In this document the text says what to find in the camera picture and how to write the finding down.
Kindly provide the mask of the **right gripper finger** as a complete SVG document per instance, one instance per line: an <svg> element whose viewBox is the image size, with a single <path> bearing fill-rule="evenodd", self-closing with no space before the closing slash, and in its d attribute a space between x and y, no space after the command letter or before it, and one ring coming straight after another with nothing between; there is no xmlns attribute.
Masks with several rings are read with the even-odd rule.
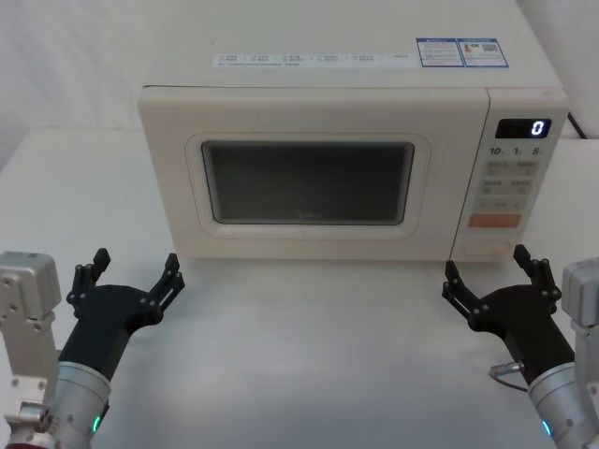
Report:
<svg viewBox="0 0 599 449"><path fill-rule="evenodd" d="M523 244L518 244L515 247L513 258L526 273L531 284L540 288L541 297L547 299L550 304L555 304L562 297L562 292L555 283L550 262L547 258L532 258Z"/></svg>
<svg viewBox="0 0 599 449"><path fill-rule="evenodd" d="M477 297L463 282L453 260L446 261L442 297L466 320L472 330L489 329L489 300Z"/></svg>

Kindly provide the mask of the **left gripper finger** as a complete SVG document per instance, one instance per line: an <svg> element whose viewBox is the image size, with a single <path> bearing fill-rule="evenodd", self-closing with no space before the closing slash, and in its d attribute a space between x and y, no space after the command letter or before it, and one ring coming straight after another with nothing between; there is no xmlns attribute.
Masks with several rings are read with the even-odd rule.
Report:
<svg viewBox="0 0 599 449"><path fill-rule="evenodd" d="M96 286L100 276L110 264L107 248L99 248L91 263L76 265L71 291L66 296L68 304L76 304L86 297L88 291Z"/></svg>
<svg viewBox="0 0 599 449"><path fill-rule="evenodd" d="M160 279L146 296L144 314L148 323L160 323L165 310L177 295L184 289L183 274L177 254L170 253Z"/></svg>

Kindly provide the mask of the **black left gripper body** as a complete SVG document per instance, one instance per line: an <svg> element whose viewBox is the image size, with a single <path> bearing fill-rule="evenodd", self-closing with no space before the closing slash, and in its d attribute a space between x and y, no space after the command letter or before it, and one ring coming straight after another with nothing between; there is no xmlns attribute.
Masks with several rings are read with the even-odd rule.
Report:
<svg viewBox="0 0 599 449"><path fill-rule="evenodd" d="M131 336L162 321L157 299L137 288L101 285L73 289L66 297L77 319L60 355L61 362L90 368L111 380Z"/></svg>

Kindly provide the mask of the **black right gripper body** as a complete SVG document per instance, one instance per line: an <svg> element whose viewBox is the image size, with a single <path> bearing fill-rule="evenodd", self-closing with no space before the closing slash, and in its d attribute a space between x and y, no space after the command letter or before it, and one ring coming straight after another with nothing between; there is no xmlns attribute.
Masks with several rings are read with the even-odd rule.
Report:
<svg viewBox="0 0 599 449"><path fill-rule="evenodd" d="M562 292L556 286L513 285L472 301L469 327L503 341L532 384L545 372L572 363L574 350L552 318Z"/></svg>

